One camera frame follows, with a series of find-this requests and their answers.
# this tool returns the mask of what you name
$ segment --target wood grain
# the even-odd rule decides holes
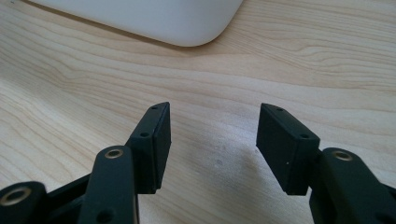
[[[396,186],[396,3],[246,0],[220,37],[179,48],[0,0],[0,188],[87,174],[164,101],[173,145],[142,223],[312,223],[255,147],[260,103]]]

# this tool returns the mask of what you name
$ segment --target black plastic part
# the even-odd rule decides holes
[[[154,105],[137,124],[125,146],[134,154],[136,192],[153,194],[161,188],[171,146],[169,103]]]
[[[126,146],[98,153],[78,223],[138,223],[132,158]]]
[[[361,158],[340,148],[326,148],[319,164],[336,209],[334,223],[396,223],[396,202]]]
[[[312,191],[309,206],[315,224],[335,223],[337,212],[328,191]]]
[[[11,185],[0,191],[0,223],[43,223],[48,212],[47,192],[35,181]]]
[[[393,200],[396,202],[396,189],[394,189],[393,187],[388,186],[388,185],[384,185],[384,186],[385,186],[385,188],[388,190],[388,192],[390,193],[390,195],[392,195]]]
[[[305,195],[310,162],[318,155],[320,139],[283,108],[262,104],[257,147],[281,188]]]
[[[77,223],[90,176],[91,175],[84,175],[48,194],[50,212],[47,216],[46,223]]]
[[[170,105],[154,105],[126,146],[109,147],[97,155],[92,174],[49,194],[38,182],[2,189],[0,223],[138,223],[137,193],[155,193],[161,187],[170,145]],[[122,149],[122,156],[104,156],[112,149]],[[21,195],[21,190],[13,190],[22,187],[29,189],[29,196],[10,204]]]

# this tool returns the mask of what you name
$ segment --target white rounded corner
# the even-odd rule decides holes
[[[227,27],[243,0],[31,0],[72,15],[182,47]]]

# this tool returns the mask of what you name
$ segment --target screw hole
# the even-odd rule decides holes
[[[111,149],[106,153],[105,157],[108,159],[116,159],[122,156],[122,154],[123,151],[121,149]]]
[[[140,136],[142,136],[142,137],[148,137],[148,136],[149,136],[149,133],[141,133]]]
[[[25,200],[31,193],[32,190],[27,187],[19,187],[13,189],[1,198],[0,204],[3,206],[10,206],[16,203],[20,203],[21,201]]]
[[[386,214],[376,214],[375,218],[378,219],[381,223],[384,224],[396,224],[396,220],[389,215]]]
[[[343,151],[334,151],[332,154],[334,155],[335,158],[337,158],[338,160],[341,160],[341,161],[352,161],[353,160],[353,158],[349,154],[347,154],[346,152],[343,152]]]
[[[98,214],[98,216],[96,217],[96,222],[108,223],[113,219],[113,217],[114,217],[114,212],[110,209],[106,209]]]

